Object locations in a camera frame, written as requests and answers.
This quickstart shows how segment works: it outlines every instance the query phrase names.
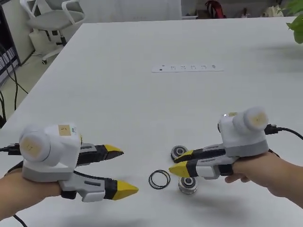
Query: finger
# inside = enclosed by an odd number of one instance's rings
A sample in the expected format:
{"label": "finger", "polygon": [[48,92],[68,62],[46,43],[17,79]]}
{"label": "finger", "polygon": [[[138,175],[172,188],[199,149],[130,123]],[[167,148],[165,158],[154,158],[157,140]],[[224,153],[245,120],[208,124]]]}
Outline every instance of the finger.
{"label": "finger", "polygon": [[225,182],[232,183],[232,182],[235,182],[235,181],[241,179],[242,177],[243,177],[243,175],[241,175],[241,174],[233,174],[233,175],[226,177]]}
{"label": "finger", "polygon": [[247,183],[247,182],[249,182],[250,181],[250,179],[248,179],[247,177],[242,177],[241,178],[241,181],[243,182],[243,183]]}

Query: chair leg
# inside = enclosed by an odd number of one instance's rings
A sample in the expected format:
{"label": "chair leg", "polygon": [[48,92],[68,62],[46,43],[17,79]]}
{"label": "chair leg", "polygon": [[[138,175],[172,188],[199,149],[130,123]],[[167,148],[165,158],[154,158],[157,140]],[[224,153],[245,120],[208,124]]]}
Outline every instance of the chair leg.
{"label": "chair leg", "polygon": [[56,50],[48,53],[47,55],[42,57],[42,64],[47,64],[47,59],[49,59],[52,56],[55,56],[57,54],[59,54],[61,52],[61,50],[63,50],[63,46],[58,47]]}
{"label": "chair leg", "polygon": [[61,33],[61,31],[59,31],[59,33],[60,33],[61,44],[63,46],[66,46],[67,42],[66,42],[64,35]]}

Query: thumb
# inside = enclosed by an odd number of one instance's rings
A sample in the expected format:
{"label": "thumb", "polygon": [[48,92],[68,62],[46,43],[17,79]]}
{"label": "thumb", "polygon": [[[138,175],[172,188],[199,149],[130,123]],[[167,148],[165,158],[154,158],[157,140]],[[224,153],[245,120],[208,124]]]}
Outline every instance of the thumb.
{"label": "thumb", "polygon": [[232,170],[235,174],[245,174],[250,158],[240,158],[232,165]]}

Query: black rubber o-ring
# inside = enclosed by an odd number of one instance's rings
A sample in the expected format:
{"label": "black rubber o-ring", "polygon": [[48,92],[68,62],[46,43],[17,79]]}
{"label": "black rubber o-ring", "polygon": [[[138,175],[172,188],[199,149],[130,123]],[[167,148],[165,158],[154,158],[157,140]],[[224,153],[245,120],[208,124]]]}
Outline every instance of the black rubber o-ring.
{"label": "black rubber o-ring", "polygon": [[[165,185],[158,185],[153,181],[152,177],[155,175],[155,173],[163,174],[166,177],[167,182]],[[162,169],[156,170],[156,171],[152,172],[152,174],[149,176],[148,183],[150,184],[150,186],[152,188],[157,189],[157,190],[166,188],[170,183],[170,174]]]}

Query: metal bearing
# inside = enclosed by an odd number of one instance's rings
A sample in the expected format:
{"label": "metal bearing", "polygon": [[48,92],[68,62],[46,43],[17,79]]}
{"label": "metal bearing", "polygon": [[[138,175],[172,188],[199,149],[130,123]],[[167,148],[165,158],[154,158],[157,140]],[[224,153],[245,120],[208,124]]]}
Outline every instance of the metal bearing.
{"label": "metal bearing", "polygon": [[181,177],[179,178],[178,186],[181,192],[190,195],[197,191],[198,182],[193,177]]}
{"label": "metal bearing", "polygon": [[187,152],[187,148],[181,145],[175,146],[171,149],[171,159],[175,160],[176,158],[180,157],[183,155],[185,152]]}

